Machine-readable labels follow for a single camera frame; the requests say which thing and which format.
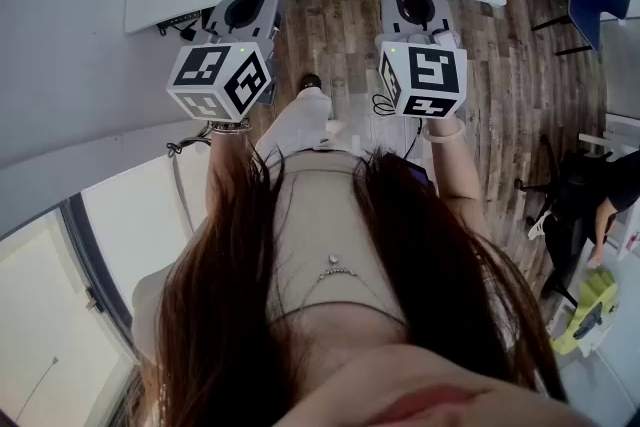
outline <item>shoe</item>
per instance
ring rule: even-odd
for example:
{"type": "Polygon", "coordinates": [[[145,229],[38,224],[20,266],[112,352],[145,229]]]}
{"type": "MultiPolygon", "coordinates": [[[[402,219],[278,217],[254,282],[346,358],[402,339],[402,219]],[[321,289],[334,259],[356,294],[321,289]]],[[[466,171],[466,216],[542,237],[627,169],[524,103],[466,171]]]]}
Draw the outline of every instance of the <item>shoe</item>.
{"type": "Polygon", "coordinates": [[[312,73],[305,75],[304,77],[302,77],[302,80],[300,81],[300,91],[304,91],[305,89],[309,89],[310,87],[319,88],[321,86],[322,86],[322,81],[320,80],[320,77],[312,73]]]}
{"type": "Polygon", "coordinates": [[[536,237],[539,237],[540,235],[544,235],[544,230],[542,229],[542,226],[544,225],[544,220],[551,215],[551,210],[547,210],[544,214],[542,214],[542,217],[540,218],[540,220],[533,225],[533,227],[529,230],[529,234],[527,235],[529,237],[529,240],[534,240],[536,237]]]}

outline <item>white pants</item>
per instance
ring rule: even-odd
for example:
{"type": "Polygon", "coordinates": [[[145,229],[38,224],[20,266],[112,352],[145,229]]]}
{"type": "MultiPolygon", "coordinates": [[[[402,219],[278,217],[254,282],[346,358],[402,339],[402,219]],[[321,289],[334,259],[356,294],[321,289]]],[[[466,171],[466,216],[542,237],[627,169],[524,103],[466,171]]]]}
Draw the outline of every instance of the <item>white pants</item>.
{"type": "Polygon", "coordinates": [[[303,89],[280,113],[273,125],[260,138],[256,150],[267,164],[299,151],[340,150],[361,156],[360,138],[345,131],[327,130],[331,115],[331,98],[318,87],[303,89]]]}

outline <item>white cube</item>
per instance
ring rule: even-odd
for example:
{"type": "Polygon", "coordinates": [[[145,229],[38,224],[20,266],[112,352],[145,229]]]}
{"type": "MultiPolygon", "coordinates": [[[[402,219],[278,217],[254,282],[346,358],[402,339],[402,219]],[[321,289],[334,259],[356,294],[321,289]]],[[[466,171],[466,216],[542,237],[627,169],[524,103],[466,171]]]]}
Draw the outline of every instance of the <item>white cube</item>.
{"type": "Polygon", "coordinates": [[[467,98],[467,52],[384,41],[378,70],[396,114],[448,118],[467,98]]]}
{"type": "Polygon", "coordinates": [[[257,43],[207,44],[180,50],[167,91],[194,119],[238,123],[270,83],[257,43]]]}

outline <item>blue chair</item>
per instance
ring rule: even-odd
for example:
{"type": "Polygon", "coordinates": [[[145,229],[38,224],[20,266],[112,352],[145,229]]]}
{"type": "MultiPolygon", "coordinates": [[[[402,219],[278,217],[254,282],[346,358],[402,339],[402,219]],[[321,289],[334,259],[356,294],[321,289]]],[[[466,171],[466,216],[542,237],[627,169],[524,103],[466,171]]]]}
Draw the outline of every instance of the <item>blue chair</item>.
{"type": "Polygon", "coordinates": [[[588,45],[556,52],[556,55],[574,54],[585,50],[600,50],[600,14],[609,13],[624,19],[631,0],[569,0],[568,14],[532,27],[537,31],[557,23],[573,23],[588,45]]]}

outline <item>long brown hair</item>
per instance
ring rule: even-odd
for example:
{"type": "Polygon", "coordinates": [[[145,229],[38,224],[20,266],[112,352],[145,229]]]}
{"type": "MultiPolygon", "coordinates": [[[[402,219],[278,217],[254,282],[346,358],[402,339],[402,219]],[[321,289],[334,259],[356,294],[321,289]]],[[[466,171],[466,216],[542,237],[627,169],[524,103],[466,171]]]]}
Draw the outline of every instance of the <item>long brown hair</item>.
{"type": "MultiPolygon", "coordinates": [[[[164,287],[157,364],[143,364],[145,403],[159,425],[266,426],[293,406],[300,362],[291,361],[286,326],[270,326],[267,301],[284,168],[271,176],[252,151],[214,177],[207,229],[164,287]]],[[[408,343],[530,389],[537,374],[551,397],[565,400],[537,303],[509,258],[461,225],[398,156],[377,151],[353,177],[408,343]],[[505,328],[516,340],[511,350],[505,328]]]]}

